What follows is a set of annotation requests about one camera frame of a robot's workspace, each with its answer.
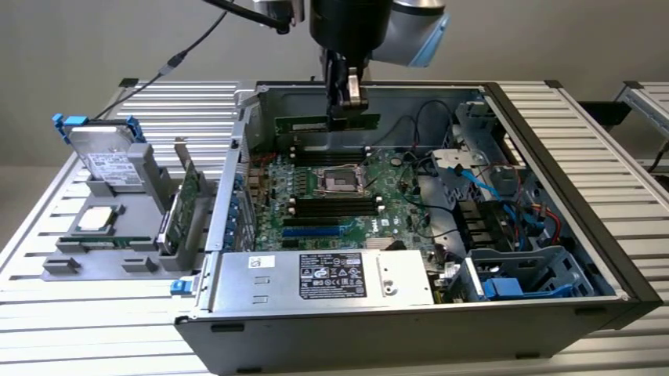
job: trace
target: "gray wall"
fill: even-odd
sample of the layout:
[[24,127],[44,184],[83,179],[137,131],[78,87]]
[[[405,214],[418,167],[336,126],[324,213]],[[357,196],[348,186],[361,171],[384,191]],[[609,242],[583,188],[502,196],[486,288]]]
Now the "gray wall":
[[[373,78],[555,78],[580,99],[608,99],[627,79],[669,81],[667,0],[448,0],[448,7],[432,67],[377,63]],[[198,0],[2,0],[0,163],[59,165],[70,149],[51,115],[98,112],[121,78],[153,76],[218,14]],[[171,79],[308,79],[321,71],[308,28],[281,37],[231,16]]]

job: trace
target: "connector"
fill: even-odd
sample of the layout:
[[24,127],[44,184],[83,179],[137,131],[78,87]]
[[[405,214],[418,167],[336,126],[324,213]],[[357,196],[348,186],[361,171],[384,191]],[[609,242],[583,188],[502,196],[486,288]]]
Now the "connector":
[[179,52],[177,55],[174,55],[170,58],[170,60],[167,60],[166,65],[163,65],[163,67],[158,71],[158,74],[161,76],[167,76],[175,70],[175,68],[181,66],[187,55],[189,55],[189,53],[185,53],[183,51]]

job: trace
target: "motherboard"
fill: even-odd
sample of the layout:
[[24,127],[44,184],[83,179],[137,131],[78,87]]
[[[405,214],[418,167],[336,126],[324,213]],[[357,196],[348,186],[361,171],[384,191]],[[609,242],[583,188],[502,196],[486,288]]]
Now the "motherboard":
[[424,254],[433,251],[432,239],[416,231],[428,227],[426,211],[402,198],[421,203],[420,189],[409,174],[402,176],[404,153],[368,152],[358,163],[342,155],[321,162],[304,154],[270,157],[250,174],[257,251],[393,249],[402,244]]

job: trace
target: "green motherboard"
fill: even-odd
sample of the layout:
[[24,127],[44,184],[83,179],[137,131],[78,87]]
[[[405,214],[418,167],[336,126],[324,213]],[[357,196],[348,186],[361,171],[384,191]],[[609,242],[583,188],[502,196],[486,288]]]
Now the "green motherboard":
[[[402,161],[402,153],[382,150],[368,157],[364,165],[345,164],[333,167],[297,167],[286,157],[277,157],[263,165],[262,182],[257,199],[257,251],[278,251],[282,249],[385,249],[396,240],[401,240],[408,249],[420,249],[428,254],[434,249],[433,241],[414,232],[414,225],[424,223],[425,210],[402,198],[398,181],[408,167]],[[325,179],[341,180],[348,191],[333,191],[325,187]],[[345,180],[356,178],[356,183]],[[412,183],[408,173],[404,177]],[[406,197],[421,203],[421,195]],[[283,237],[286,229],[283,220],[293,217],[290,202],[296,197],[304,199],[381,197],[384,209],[378,215],[338,217],[340,232],[325,237]]]

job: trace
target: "blue latch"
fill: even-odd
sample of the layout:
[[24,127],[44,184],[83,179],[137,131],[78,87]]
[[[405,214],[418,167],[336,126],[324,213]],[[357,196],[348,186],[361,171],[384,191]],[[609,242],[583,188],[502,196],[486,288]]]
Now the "blue latch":
[[193,293],[193,280],[175,280],[170,285],[170,295],[190,295]]

